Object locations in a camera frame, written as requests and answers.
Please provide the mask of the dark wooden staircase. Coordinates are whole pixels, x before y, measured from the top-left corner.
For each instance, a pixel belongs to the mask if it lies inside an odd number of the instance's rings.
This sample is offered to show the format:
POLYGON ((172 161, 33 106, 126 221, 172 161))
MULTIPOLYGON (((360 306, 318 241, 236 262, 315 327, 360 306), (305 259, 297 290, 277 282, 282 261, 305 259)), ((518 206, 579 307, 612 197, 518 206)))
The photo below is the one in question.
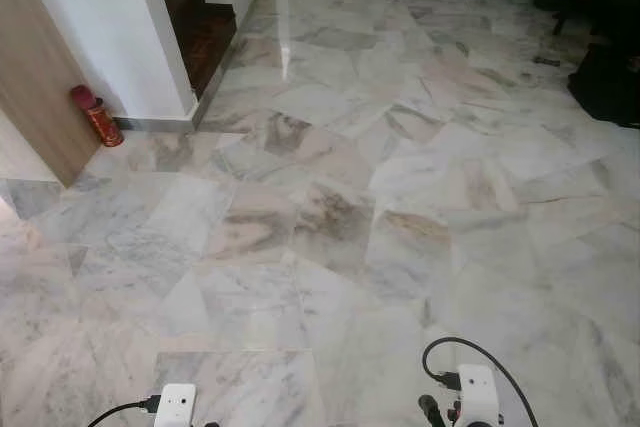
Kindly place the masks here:
POLYGON ((197 98, 209 88, 236 34, 232 5, 207 0, 164 0, 175 38, 197 98))

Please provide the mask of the large black bag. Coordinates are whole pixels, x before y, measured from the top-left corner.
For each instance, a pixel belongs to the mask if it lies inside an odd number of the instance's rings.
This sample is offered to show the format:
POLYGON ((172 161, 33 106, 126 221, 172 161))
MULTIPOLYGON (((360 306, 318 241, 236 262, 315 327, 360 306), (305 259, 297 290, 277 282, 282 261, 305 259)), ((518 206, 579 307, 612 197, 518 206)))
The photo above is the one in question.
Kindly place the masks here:
POLYGON ((640 75, 637 56, 608 44, 593 43, 572 72, 568 89, 595 120, 640 127, 640 75))

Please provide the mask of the light wooden cabinet panel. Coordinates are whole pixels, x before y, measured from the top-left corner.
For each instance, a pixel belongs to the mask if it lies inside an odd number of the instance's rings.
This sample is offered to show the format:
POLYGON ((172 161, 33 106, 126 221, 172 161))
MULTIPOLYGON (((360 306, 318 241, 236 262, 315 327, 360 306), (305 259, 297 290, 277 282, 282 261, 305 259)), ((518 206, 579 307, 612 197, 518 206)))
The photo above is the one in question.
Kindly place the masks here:
POLYGON ((41 0, 0 0, 0 179, 76 183, 99 135, 70 99, 84 76, 41 0))

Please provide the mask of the red canister with gold print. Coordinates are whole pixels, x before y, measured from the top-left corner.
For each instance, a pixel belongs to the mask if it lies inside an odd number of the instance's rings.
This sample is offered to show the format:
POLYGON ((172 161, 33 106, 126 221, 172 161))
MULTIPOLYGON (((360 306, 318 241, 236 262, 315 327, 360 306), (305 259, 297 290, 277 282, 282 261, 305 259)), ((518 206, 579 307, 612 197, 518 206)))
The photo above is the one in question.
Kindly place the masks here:
POLYGON ((108 112, 104 99, 96 97, 87 85, 73 87, 69 97, 90 121, 90 126, 105 147, 116 147, 124 142, 122 130, 108 112))

